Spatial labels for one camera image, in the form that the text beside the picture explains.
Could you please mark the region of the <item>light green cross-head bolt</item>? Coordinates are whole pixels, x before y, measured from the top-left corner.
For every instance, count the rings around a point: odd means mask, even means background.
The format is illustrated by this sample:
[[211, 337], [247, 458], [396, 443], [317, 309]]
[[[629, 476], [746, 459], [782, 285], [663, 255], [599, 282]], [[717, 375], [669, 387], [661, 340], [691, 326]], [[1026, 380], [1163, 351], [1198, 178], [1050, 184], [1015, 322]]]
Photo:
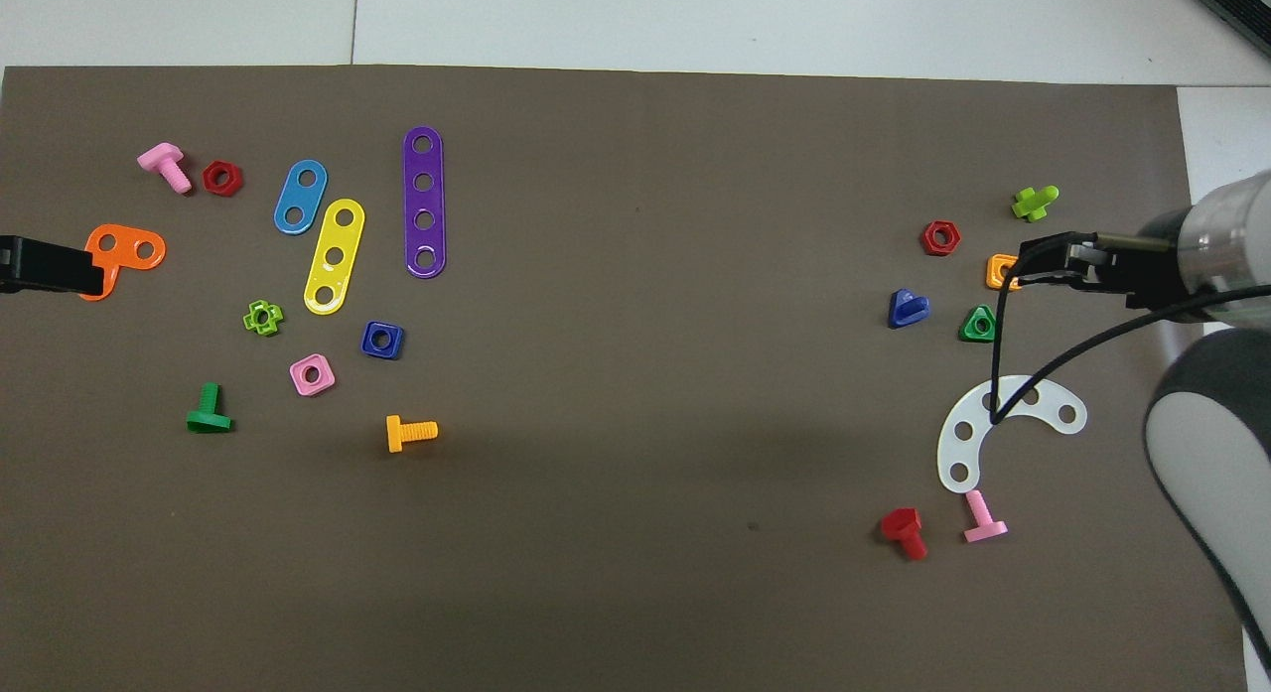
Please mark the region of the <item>light green cross-head bolt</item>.
[[1037, 223], [1049, 215], [1049, 206], [1057, 200], [1060, 190], [1057, 186], [1043, 186], [1042, 190], [1026, 187], [1014, 195], [1010, 209], [1014, 218], [1021, 218], [1028, 223]]

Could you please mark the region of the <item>pink plastic bolt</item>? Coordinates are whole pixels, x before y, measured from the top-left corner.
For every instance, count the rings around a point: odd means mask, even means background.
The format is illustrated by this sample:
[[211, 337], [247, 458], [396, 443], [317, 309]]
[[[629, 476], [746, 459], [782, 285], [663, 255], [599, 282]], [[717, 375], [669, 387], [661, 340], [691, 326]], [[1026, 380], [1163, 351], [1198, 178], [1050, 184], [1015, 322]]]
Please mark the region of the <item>pink plastic bolt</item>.
[[963, 538], [969, 543], [988, 541], [1004, 536], [1009, 532], [1007, 524], [993, 516], [988, 502], [979, 488], [972, 488], [965, 494], [965, 500], [971, 511], [974, 525], [963, 532]]
[[136, 163], [153, 176], [160, 176], [174, 193], [189, 195], [191, 190], [194, 190], [194, 184], [183, 170], [183, 159], [186, 159], [186, 151], [179, 146], [172, 142], [158, 142], [137, 155]]

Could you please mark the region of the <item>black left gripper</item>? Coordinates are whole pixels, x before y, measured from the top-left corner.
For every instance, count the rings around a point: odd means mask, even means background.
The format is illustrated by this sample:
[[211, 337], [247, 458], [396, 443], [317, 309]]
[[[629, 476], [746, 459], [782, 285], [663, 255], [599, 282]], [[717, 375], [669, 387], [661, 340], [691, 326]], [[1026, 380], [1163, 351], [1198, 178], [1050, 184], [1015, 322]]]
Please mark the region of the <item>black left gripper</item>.
[[69, 291], [92, 295], [92, 275], [104, 275], [94, 253], [18, 235], [0, 235], [0, 294]]

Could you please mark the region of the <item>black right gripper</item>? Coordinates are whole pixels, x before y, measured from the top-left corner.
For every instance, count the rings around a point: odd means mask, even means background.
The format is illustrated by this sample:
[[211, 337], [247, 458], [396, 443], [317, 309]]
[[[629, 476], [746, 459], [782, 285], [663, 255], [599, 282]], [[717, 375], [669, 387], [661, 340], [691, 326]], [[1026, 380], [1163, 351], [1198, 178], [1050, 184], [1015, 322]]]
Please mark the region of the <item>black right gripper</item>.
[[[1188, 209], [1153, 218], [1135, 233], [1066, 232], [1022, 240], [1021, 258], [1005, 268], [1012, 285], [1083, 282], [1088, 291], [1126, 296], [1129, 309], [1176, 307], [1193, 291], [1182, 279], [1179, 237]], [[1099, 263], [1071, 260], [1066, 249], [1093, 243], [1103, 254]], [[1049, 256], [1052, 252], [1060, 256]]]

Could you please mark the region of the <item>yellow three-hole plate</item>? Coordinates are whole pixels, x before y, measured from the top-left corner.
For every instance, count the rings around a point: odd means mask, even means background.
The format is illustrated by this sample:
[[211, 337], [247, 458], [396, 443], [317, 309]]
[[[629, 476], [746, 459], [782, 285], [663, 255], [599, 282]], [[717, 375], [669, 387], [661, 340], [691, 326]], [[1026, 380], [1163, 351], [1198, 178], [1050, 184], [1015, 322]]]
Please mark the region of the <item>yellow three-hole plate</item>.
[[337, 198], [323, 212], [302, 293], [313, 315], [334, 315], [344, 307], [365, 225], [366, 212], [355, 198]]

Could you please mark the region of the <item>dark green plastic bolt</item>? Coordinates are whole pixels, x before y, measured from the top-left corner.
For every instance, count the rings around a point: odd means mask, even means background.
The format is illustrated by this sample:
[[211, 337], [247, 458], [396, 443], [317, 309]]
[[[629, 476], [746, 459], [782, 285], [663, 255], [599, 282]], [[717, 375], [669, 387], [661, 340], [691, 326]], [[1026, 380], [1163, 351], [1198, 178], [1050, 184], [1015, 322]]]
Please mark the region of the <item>dark green plastic bolt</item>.
[[219, 384], [206, 382], [200, 391], [197, 407], [187, 412], [186, 426], [192, 432], [228, 432], [234, 420], [219, 413]]

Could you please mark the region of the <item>orange angled plate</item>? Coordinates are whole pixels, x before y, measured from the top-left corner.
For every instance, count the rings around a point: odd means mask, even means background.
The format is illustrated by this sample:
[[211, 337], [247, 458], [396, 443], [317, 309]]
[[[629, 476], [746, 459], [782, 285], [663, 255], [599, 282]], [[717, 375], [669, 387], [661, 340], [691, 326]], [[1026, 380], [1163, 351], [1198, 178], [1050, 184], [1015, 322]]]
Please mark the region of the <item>orange angled plate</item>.
[[100, 268], [100, 291], [78, 295], [89, 301], [109, 296], [122, 270], [149, 271], [167, 256], [167, 243], [159, 233], [122, 224], [97, 226], [84, 249], [92, 256], [92, 266]]

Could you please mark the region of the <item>blue two-hole plate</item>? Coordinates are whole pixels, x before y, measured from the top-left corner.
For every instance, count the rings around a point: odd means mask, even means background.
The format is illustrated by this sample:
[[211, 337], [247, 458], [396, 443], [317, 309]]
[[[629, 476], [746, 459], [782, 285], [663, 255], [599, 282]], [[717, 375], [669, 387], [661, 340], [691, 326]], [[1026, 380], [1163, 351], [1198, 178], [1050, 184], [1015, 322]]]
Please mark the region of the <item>blue two-hole plate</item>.
[[306, 233], [315, 223], [327, 184], [328, 172], [318, 160], [304, 159], [292, 164], [275, 205], [276, 229], [290, 237]]

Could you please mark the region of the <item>brown table mat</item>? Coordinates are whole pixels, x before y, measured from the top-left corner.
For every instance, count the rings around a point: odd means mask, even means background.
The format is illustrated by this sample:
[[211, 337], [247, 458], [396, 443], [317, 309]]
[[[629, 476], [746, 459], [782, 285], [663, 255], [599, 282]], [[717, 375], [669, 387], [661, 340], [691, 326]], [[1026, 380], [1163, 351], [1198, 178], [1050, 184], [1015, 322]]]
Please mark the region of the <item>brown table mat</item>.
[[[400, 142], [447, 261], [404, 265]], [[186, 151], [177, 195], [137, 155]], [[322, 207], [273, 224], [313, 159]], [[233, 198], [205, 190], [241, 169]], [[1037, 223], [1026, 187], [1057, 186]], [[344, 307], [302, 293], [364, 206]], [[1244, 692], [1141, 417], [1196, 335], [1057, 371], [1088, 421], [935, 441], [988, 375], [988, 257], [1190, 202], [1172, 86], [425, 67], [9, 69], [0, 233], [167, 243], [114, 293], [0, 296], [0, 692]], [[920, 235], [943, 218], [949, 256]], [[930, 299], [890, 329], [891, 294]], [[241, 317], [281, 307], [278, 335]], [[369, 321], [407, 332], [364, 355]], [[322, 354], [336, 385], [297, 394]], [[187, 412], [219, 384], [228, 432]], [[440, 435], [386, 452], [385, 417]], [[921, 516], [927, 558], [882, 537]]]

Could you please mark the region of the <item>blue plastic bolt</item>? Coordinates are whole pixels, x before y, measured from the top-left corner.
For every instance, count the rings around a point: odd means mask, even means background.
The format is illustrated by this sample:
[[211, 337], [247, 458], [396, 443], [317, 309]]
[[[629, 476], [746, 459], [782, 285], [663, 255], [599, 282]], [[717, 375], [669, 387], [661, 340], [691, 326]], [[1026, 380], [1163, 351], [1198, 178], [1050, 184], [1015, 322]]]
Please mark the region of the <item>blue plastic bolt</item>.
[[887, 326], [890, 329], [906, 329], [907, 326], [927, 321], [930, 315], [930, 299], [907, 287], [895, 290], [890, 296]]

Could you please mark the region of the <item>white curved plate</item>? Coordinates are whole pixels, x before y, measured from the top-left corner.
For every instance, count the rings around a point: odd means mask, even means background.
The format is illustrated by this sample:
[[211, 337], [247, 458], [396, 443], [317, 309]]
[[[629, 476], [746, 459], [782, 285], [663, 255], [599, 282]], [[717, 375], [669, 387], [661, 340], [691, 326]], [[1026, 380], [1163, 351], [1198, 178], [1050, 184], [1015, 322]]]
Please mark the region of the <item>white curved plate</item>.
[[[967, 391], [941, 425], [935, 439], [935, 474], [953, 494], [977, 488], [981, 477], [982, 441], [993, 430], [990, 422], [991, 383], [984, 382]], [[1084, 402], [1066, 387], [1049, 379], [1041, 380], [1014, 405], [1008, 417], [1043, 421], [1063, 435], [1074, 435], [1085, 427]]]

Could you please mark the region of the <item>orange plastic bolt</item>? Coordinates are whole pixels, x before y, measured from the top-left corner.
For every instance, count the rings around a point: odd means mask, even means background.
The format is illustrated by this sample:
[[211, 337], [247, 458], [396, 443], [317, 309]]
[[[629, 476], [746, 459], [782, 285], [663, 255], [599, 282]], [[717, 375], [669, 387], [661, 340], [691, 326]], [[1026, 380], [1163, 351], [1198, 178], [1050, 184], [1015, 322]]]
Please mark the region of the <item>orange plastic bolt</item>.
[[386, 452], [398, 454], [404, 444], [431, 441], [438, 438], [440, 427], [435, 421], [403, 422], [399, 415], [385, 417]]

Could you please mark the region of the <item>red plastic bolt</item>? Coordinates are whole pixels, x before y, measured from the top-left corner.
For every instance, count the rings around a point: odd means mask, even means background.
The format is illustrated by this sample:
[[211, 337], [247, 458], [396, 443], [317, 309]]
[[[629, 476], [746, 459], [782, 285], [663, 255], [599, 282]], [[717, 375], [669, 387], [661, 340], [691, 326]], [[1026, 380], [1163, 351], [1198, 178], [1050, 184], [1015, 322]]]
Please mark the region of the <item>red plastic bolt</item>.
[[899, 544], [900, 551], [909, 560], [921, 561], [927, 558], [927, 544], [921, 538], [921, 516], [914, 508], [899, 508], [882, 516], [878, 524], [880, 533], [886, 541]]

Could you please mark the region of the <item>pink square nut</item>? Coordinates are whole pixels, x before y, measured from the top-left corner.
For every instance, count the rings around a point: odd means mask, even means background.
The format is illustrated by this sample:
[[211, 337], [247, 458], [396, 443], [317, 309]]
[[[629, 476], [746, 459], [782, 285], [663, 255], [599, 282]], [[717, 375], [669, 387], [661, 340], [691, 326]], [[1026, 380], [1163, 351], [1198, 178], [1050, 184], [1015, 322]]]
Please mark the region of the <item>pink square nut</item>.
[[336, 385], [336, 371], [322, 354], [313, 354], [291, 363], [289, 375], [301, 397], [322, 394]]

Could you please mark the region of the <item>purple four-hole plate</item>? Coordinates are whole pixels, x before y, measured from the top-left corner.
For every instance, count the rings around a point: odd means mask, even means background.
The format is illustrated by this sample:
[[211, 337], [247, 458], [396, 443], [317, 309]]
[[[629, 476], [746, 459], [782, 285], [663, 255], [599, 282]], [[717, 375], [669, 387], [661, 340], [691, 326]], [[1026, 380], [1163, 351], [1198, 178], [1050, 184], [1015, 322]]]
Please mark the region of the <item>purple four-hole plate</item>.
[[440, 132], [411, 128], [400, 142], [400, 212], [404, 265], [416, 279], [435, 279], [447, 261], [445, 155]]

